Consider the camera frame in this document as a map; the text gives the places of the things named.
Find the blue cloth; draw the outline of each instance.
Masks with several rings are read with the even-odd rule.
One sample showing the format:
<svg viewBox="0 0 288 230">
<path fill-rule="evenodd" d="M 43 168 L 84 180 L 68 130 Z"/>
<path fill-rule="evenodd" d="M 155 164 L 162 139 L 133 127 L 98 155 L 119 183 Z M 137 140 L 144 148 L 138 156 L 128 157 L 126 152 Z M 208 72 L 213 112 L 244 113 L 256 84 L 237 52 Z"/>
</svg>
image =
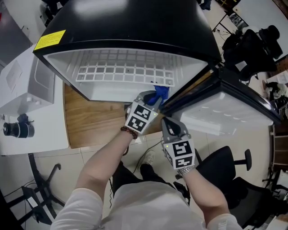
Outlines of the blue cloth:
<svg viewBox="0 0 288 230">
<path fill-rule="evenodd" d="M 162 97 L 162 101 L 161 101 L 161 104 L 164 103 L 164 100 L 165 99 L 168 99 L 168 91 L 169 91 L 169 87 L 166 87 L 166 86 L 158 86 L 158 85 L 155 85 L 155 90 L 156 90 L 156 95 L 155 97 L 151 98 L 149 101 L 148 101 L 148 105 L 149 106 L 152 106 L 156 103 L 156 101 Z"/>
</svg>

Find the white table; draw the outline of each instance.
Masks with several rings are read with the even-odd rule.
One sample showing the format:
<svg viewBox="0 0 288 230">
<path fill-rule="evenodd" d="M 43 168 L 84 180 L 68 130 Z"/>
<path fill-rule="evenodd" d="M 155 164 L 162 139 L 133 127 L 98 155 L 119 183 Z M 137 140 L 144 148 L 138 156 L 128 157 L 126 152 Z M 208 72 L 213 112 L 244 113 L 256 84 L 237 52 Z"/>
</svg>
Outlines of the white table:
<svg viewBox="0 0 288 230">
<path fill-rule="evenodd" d="M 27 154 L 43 151 L 66 149 L 69 141 L 66 131 L 64 111 L 63 81 L 55 77 L 54 104 L 28 112 L 35 129 L 35 135 L 29 138 L 5 136 L 1 127 L 0 155 Z M 16 117 L 6 118 L 6 122 L 16 122 Z"/>
</svg>

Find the black shoe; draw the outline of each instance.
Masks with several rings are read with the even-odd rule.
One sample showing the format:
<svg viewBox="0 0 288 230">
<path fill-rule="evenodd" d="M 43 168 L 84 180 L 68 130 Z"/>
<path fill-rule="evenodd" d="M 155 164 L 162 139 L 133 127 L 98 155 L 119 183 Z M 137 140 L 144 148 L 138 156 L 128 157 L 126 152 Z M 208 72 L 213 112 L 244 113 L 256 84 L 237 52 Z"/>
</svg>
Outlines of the black shoe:
<svg viewBox="0 0 288 230">
<path fill-rule="evenodd" d="M 202 10 L 205 10 L 205 9 L 206 10 L 211 10 L 211 8 L 206 6 L 206 5 L 204 5 L 204 3 L 200 4 L 200 7 L 201 7 Z"/>
</svg>

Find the white floor tile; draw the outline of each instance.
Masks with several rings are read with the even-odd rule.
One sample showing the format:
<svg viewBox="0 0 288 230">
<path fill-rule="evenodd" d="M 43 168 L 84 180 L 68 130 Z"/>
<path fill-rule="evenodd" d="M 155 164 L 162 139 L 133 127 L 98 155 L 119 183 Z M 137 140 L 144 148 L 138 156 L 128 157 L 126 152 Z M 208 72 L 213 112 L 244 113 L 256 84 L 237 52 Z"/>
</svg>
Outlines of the white floor tile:
<svg viewBox="0 0 288 230">
<path fill-rule="evenodd" d="M 213 32 L 213 35 L 216 40 L 219 52 L 220 54 L 222 54 L 223 53 L 222 47 L 226 39 L 230 37 L 230 33 L 222 25 L 218 25 L 216 27 L 216 31 Z"/>
<path fill-rule="evenodd" d="M 103 212 L 102 212 L 102 219 L 106 218 L 110 213 L 110 209 L 109 208 L 103 208 Z"/>
<path fill-rule="evenodd" d="M 225 15 L 225 11 L 215 0 L 211 2 L 211 10 L 204 10 L 203 12 L 212 30 Z"/>
<path fill-rule="evenodd" d="M 80 148 L 71 149 L 69 147 L 67 149 L 59 149 L 59 150 L 54 150 L 54 151 L 34 153 L 34 156 L 35 157 L 62 156 L 62 155 L 77 154 L 77 153 L 81 153 Z"/>
<path fill-rule="evenodd" d="M 3 195 L 23 186 L 34 179 L 28 154 L 0 156 L 0 189 Z M 23 195 L 22 190 L 18 190 L 5 199 L 7 202 Z"/>
<path fill-rule="evenodd" d="M 151 141 L 151 140 L 155 140 L 155 139 L 159 139 L 163 136 L 162 131 L 157 132 L 157 133 L 152 133 L 152 134 L 148 134 L 146 135 L 146 141 Z"/>
<path fill-rule="evenodd" d="M 142 154 L 148 149 L 147 142 L 134 144 L 129 146 L 128 154 L 122 157 L 123 164 L 127 166 L 135 166 Z"/>
<path fill-rule="evenodd" d="M 250 149 L 252 168 L 247 172 L 245 165 L 236 165 L 236 176 L 260 186 L 266 177 L 270 162 L 270 136 L 268 127 L 239 129 L 233 136 L 207 134 L 210 153 L 229 146 L 234 160 L 244 159 L 244 152 Z"/>
<path fill-rule="evenodd" d="M 189 133 L 193 139 L 195 149 L 197 149 L 201 159 L 204 160 L 210 154 L 207 134 L 195 130 L 189 130 Z"/>
<path fill-rule="evenodd" d="M 82 153 L 84 164 L 95 154 L 96 152 Z"/>
<path fill-rule="evenodd" d="M 41 229 L 41 230 L 50 230 L 51 226 L 47 225 L 47 224 L 43 224 L 41 222 L 37 223 L 37 221 L 30 217 L 27 221 L 26 221 L 26 230 L 35 230 L 35 229 Z"/>
<path fill-rule="evenodd" d="M 228 15 L 226 15 L 226 17 L 221 21 L 221 24 L 225 26 L 232 34 L 237 30 L 237 26 L 233 24 Z"/>
<path fill-rule="evenodd" d="M 262 88 L 262 80 L 266 80 L 268 78 L 268 74 L 267 73 L 258 73 L 258 78 L 259 80 L 257 80 L 254 76 L 251 78 L 249 87 L 252 88 L 254 91 L 256 91 L 258 94 L 260 94 L 261 96 L 265 97 L 266 93 L 263 91 Z"/>
<path fill-rule="evenodd" d="M 87 146 L 87 147 L 82 147 L 80 148 L 81 153 L 88 153 L 88 152 L 97 152 L 98 150 L 100 150 L 101 148 L 103 148 L 105 144 L 101 144 L 101 145 L 96 145 L 96 146 Z"/>
<path fill-rule="evenodd" d="M 61 170 L 57 170 L 51 180 L 52 193 L 66 202 L 75 189 L 77 179 L 84 163 L 81 154 L 35 157 L 35 162 L 40 174 L 48 178 L 55 164 L 61 164 Z"/>
<path fill-rule="evenodd" d="M 146 142 L 146 136 L 140 136 L 136 140 L 132 140 L 130 145 Z"/>
</svg>

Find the wristwatch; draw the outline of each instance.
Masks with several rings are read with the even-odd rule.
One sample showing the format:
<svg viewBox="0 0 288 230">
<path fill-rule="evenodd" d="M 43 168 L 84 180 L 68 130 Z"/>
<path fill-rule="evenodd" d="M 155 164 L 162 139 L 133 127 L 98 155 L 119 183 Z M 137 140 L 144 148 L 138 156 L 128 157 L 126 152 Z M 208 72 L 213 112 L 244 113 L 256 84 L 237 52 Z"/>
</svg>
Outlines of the wristwatch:
<svg viewBox="0 0 288 230">
<path fill-rule="evenodd" d="M 192 169 L 195 169 L 196 166 L 195 165 L 191 165 L 182 169 L 177 170 L 178 174 L 183 176 L 184 174 L 190 172 Z"/>
</svg>

